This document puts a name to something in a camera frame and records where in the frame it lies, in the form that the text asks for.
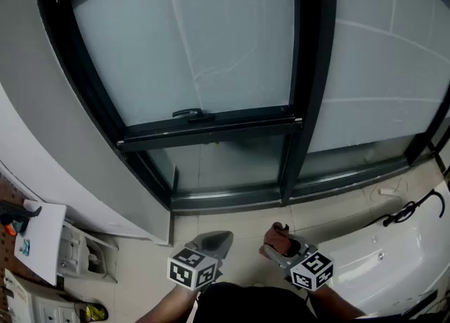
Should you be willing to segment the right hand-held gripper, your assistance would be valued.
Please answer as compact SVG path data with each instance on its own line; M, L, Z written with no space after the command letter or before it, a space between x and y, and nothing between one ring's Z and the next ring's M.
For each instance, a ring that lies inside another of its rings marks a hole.
M285 265L284 271L290 284L307 291L316 291L325 285L333 276L334 259L321 253L317 247L308 245L301 236L288 235L290 247L285 257L268 244L262 249L264 254L278 265Z

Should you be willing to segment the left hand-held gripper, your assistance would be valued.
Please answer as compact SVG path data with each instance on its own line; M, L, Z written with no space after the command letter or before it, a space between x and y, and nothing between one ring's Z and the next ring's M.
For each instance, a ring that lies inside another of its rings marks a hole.
M167 278L191 291L201 291L221 275L219 268L233 244L231 231L199 234L178 246L167 259Z

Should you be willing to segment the brown cloth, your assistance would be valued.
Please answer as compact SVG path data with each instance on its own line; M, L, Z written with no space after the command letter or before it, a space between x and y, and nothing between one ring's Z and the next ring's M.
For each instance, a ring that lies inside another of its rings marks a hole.
M259 253L269 259L270 257L265 252L265 246L270 246L281 255L286 256L292 246L289 239L289 226L275 222L264 235L264 243L259 248Z

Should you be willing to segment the frosted glass window pane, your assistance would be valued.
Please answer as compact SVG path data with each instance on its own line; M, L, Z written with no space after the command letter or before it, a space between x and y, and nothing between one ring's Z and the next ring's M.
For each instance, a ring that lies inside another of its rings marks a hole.
M294 0L72 0L126 125L288 103Z

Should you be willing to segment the person's right forearm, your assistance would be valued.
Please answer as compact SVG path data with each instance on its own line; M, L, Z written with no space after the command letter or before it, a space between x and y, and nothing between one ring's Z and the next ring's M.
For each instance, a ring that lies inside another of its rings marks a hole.
M349 323L366 315L327 285L310 291L309 299L317 319L324 322Z

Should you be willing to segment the person's left forearm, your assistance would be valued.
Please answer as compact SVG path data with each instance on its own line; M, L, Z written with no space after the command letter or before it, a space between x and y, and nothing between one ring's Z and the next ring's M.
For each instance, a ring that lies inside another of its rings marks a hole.
M152 310L140 317L136 323L187 323L198 296L176 285Z

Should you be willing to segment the person's black clothing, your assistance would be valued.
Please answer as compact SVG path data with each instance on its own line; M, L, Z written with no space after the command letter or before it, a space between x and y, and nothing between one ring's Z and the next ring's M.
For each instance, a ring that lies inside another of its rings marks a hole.
M277 287L216 283L201 293L193 323L314 323L305 300Z

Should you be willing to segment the small clear wide pane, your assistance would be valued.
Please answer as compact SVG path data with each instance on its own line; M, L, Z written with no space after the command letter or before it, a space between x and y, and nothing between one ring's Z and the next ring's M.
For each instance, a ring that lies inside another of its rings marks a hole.
M267 136L147 151L177 193L217 191L278 180L283 136Z

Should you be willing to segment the small clear narrow pane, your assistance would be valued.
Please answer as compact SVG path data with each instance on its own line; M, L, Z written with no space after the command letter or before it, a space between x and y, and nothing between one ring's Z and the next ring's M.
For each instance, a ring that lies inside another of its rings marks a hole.
M308 153L299 178L321 178L403 156L412 139L413 136L405 136Z

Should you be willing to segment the yellow and black tool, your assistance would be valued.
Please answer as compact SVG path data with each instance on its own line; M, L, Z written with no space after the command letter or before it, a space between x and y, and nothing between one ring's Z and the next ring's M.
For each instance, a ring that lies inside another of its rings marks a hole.
M79 301L74 303L75 313L81 323L98 323L107 321L109 313L100 303Z

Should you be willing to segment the grey plastic housing part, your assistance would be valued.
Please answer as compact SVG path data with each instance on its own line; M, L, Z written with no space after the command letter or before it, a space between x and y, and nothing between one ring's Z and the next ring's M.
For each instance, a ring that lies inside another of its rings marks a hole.
M67 221L63 222L57 260L57 275L89 281L117 283L108 271L105 249L119 248L107 243Z

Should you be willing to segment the white socket box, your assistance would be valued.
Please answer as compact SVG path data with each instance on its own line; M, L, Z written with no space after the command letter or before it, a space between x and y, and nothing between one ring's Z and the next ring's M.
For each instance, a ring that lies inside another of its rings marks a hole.
M11 323L81 323L74 298L64 291L28 281L7 269L1 290Z

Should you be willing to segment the dark framed glass window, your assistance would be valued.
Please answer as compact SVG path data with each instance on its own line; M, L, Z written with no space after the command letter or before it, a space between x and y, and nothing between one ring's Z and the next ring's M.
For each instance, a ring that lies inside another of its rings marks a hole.
M300 179L322 106L333 52L337 0L294 0L294 39L287 104L216 112L215 120L189 124L183 118L126 125L111 101L87 51L72 0L37 0L64 73L114 153L166 210L178 213L233 211L259 204L290 205L349 191L395 175L424 161L432 139L450 114L450 83L425 132L415 135L403 156L321 178ZM220 141L283 136L278 180L217 191L177 193L147 151Z

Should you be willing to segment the tall frosted fixed pane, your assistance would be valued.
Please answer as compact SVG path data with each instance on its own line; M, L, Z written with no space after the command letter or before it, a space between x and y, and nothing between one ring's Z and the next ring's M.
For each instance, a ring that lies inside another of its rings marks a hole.
M450 83L450 0L337 0L310 153L398 156L429 127Z

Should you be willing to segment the black and orange tool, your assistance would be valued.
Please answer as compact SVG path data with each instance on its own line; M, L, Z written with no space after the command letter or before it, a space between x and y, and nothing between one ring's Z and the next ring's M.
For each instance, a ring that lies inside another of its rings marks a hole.
M7 235L17 236L24 233L31 218L41 212L41 206L34 211L26 210L21 205L0 200L0 225L4 226Z

